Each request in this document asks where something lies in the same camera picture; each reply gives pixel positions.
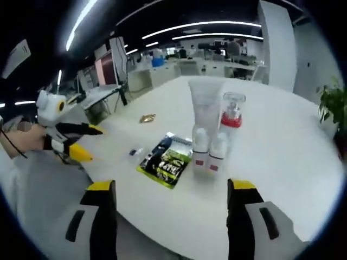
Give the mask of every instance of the fluorescent light strip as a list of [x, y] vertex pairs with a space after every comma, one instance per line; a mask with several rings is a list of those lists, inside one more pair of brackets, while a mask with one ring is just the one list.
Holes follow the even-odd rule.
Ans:
[[151, 47], [151, 46], [153, 46], [153, 45], [157, 45], [159, 42], [153, 42], [153, 43], [151, 43], [151, 44], [147, 44], [146, 45], [146, 47]]
[[26, 105], [26, 104], [34, 104], [36, 103], [35, 101], [21, 101], [21, 102], [16, 102], [15, 105], [19, 106], [19, 105]]
[[58, 86], [60, 85], [60, 80], [61, 80], [61, 70], [59, 70], [59, 73], [58, 73], [58, 81], [57, 81]]
[[158, 31], [158, 32], [154, 32], [153, 34], [148, 34], [148, 35], [142, 37], [142, 39], [147, 39], [149, 37], [152, 37], [152, 36], [157, 35], [157, 34], [165, 33], [167, 31], [172, 31], [172, 30], [185, 28], [185, 27], [190, 27], [190, 26], [196, 26], [196, 25], [204, 25], [204, 24], [239, 24], [239, 25], [249, 25], [249, 26], [254, 26], [254, 27], [261, 27], [260, 24], [244, 23], [244, 22], [233, 22], [233, 21], [212, 21], [212, 22], [188, 23], [188, 24], [184, 24], [184, 25], [179, 25], [179, 26], [167, 28], [165, 30], [161, 30], [161, 31]]
[[212, 34], [190, 34], [190, 35], [184, 35], [179, 37], [172, 38], [173, 40], [178, 39], [184, 39], [184, 38], [191, 38], [191, 37], [199, 37], [199, 36], [238, 36], [238, 37], [247, 37], [247, 38], [253, 38], [257, 40], [263, 40], [263, 37], [253, 36], [253, 35], [246, 35], [246, 34], [228, 34], [228, 33], [222, 33], [222, 32], [215, 32]]
[[66, 43], [66, 51], [68, 51], [70, 49], [70, 46], [72, 44], [72, 41], [75, 37], [75, 31], [78, 27], [78, 25], [80, 25], [80, 23], [83, 21], [83, 19], [87, 16], [87, 14], [90, 12], [90, 10], [92, 9], [92, 7], [94, 6], [94, 4], [97, 2], [98, 0], [89, 0], [88, 4], [86, 5], [86, 7], [83, 8], [80, 16], [77, 18], [77, 21], [70, 33], [70, 36], [67, 40]]
[[138, 49], [131, 50], [131, 51], [129, 51], [128, 53], [126, 53], [126, 55], [129, 55], [129, 54], [135, 53], [135, 52], [137, 52], [137, 51], [138, 51]]
[[287, 1], [287, 0], [281, 0], [281, 1], [284, 2], [284, 3], [286, 3], [286, 4], [291, 5], [291, 6], [294, 7], [295, 9], [297, 9], [297, 10], [303, 12], [303, 10], [302, 10], [300, 7], [298, 7], [297, 5], [295, 5], [295, 4], [293, 4], [293, 3], [291, 3], [291, 2], [289, 2], [289, 1]]
[[145, 8], [148, 8], [150, 7], [151, 5], [153, 4], [156, 4], [156, 3], [159, 3], [163, 0], [156, 0], [156, 1], [153, 1], [152, 3], [149, 3], [149, 4], [145, 4], [143, 7], [141, 7], [140, 9], [137, 9], [135, 10], [134, 12], [132, 12], [131, 14], [127, 15], [126, 17], [124, 17], [122, 20], [120, 20], [115, 26], [117, 27], [118, 25], [120, 25], [122, 22], [124, 22], [125, 20], [127, 20], [128, 18], [130, 18], [131, 16], [137, 14], [138, 12], [142, 11], [143, 9]]

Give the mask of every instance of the white round table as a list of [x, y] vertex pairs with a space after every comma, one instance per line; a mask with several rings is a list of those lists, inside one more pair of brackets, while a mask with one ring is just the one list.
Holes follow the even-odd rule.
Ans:
[[[247, 101], [231, 156], [214, 181], [197, 178], [189, 164], [170, 190], [136, 171], [131, 149], [150, 150], [167, 132], [191, 137], [192, 78], [163, 84], [102, 122], [108, 136], [83, 137], [80, 143], [102, 159], [84, 164], [89, 176], [93, 181], [115, 179], [119, 213], [157, 243], [195, 260], [228, 259], [228, 178], [251, 181], [264, 201], [292, 219], [301, 240], [312, 240], [334, 209], [343, 166], [319, 128], [318, 106], [284, 90], [218, 79]], [[139, 124], [144, 114], [157, 116]]]

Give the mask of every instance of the red label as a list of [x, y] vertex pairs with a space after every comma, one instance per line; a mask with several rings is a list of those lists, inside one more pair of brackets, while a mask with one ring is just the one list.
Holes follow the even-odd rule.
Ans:
[[196, 165], [204, 165], [204, 161], [202, 160], [195, 160]]
[[216, 165], [211, 165], [211, 166], [210, 166], [210, 169], [211, 169], [212, 171], [218, 171], [218, 166], [216, 166]]

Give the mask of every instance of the small blue object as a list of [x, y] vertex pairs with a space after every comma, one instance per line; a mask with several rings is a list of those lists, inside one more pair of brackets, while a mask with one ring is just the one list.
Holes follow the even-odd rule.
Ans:
[[160, 57], [160, 58], [153, 58], [152, 60], [152, 66], [155, 67], [160, 67], [164, 65], [164, 58]]

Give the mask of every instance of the candy wrapper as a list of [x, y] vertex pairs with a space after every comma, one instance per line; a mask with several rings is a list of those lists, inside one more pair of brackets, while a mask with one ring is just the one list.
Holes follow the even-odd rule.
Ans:
[[140, 163], [137, 171], [173, 189], [191, 161], [191, 156], [191, 140], [168, 133]]
[[150, 123], [156, 118], [156, 114], [150, 114], [150, 115], [143, 115], [140, 118], [140, 124], [142, 123]]

